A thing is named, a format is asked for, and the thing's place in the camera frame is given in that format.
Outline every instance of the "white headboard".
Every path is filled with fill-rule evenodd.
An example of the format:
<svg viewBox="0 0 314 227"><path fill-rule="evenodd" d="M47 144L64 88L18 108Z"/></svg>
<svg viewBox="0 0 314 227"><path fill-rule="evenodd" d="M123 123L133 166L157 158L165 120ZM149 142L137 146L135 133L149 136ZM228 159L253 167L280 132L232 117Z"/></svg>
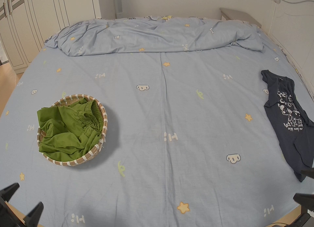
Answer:
<svg viewBox="0 0 314 227"><path fill-rule="evenodd" d="M314 100L314 2L289 2L273 0L262 29L283 48Z"/></svg>

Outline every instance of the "woven bamboo basket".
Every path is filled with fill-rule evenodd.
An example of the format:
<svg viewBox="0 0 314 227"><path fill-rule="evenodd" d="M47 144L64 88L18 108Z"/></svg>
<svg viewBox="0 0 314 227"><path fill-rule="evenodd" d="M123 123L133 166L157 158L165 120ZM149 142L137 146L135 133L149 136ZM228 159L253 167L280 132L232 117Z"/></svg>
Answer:
<svg viewBox="0 0 314 227"><path fill-rule="evenodd" d="M82 164L84 162L87 162L88 160L93 159L100 151L102 148L102 145L104 142L106 142L106 133L107 133L107 125L108 125L108 119L107 119L107 113L106 110L104 108L104 106L102 106L102 104L95 99L92 96L88 96L88 95L84 95L84 94L76 94L76 95L70 95L70 96L66 96L65 98L55 102L53 106L68 106L74 102L77 102L78 100L80 100L81 98L86 98L88 101L92 101L92 100L96 100L97 104L98 104L98 108L102 114L102 117L104 119L104 126L102 128L102 132L101 132L101 138L99 139L98 144L96 144L88 153L86 153L84 156L80 157L79 159L70 161L70 162L59 162L56 160L51 159L50 157L46 156L44 153L42 153L42 155L50 162L57 164L57 165L61 165L61 166L75 166L78 164ZM43 137L46 135L46 133L44 131L42 131L40 129L40 127L38 127L38 131L37 131L37 144L39 147L39 144L41 142L41 140L43 139Z"/></svg>

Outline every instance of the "dark t-shirt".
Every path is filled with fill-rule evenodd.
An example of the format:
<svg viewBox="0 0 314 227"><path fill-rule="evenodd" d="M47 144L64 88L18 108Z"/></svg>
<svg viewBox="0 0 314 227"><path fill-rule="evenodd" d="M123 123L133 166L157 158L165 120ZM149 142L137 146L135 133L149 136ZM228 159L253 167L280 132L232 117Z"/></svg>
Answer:
<svg viewBox="0 0 314 227"><path fill-rule="evenodd" d="M314 123L308 118L294 94L294 81L269 70L261 71L268 85L265 111L279 140L282 153L302 182L301 170L312 168L314 159Z"/></svg>

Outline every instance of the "wardrobe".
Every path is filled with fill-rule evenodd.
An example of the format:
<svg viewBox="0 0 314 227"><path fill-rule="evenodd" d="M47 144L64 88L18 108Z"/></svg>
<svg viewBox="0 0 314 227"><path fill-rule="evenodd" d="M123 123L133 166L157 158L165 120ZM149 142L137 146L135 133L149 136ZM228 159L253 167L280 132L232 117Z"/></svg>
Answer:
<svg viewBox="0 0 314 227"><path fill-rule="evenodd" d="M16 73L25 71L49 36L76 22L101 18L99 0L1 0L1 4L0 40ZM106 18L115 15L114 9L106 11Z"/></svg>

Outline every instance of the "green clothing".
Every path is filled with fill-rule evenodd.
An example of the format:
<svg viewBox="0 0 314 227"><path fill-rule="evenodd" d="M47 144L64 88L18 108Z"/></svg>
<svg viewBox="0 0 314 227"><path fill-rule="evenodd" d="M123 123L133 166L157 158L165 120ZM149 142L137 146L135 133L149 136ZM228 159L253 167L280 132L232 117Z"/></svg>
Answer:
<svg viewBox="0 0 314 227"><path fill-rule="evenodd" d="M53 160L68 162L84 156L98 143L104 121L95 100L85 98L69 106L43 107L37 111L46 136L39 151Z"/></svg>

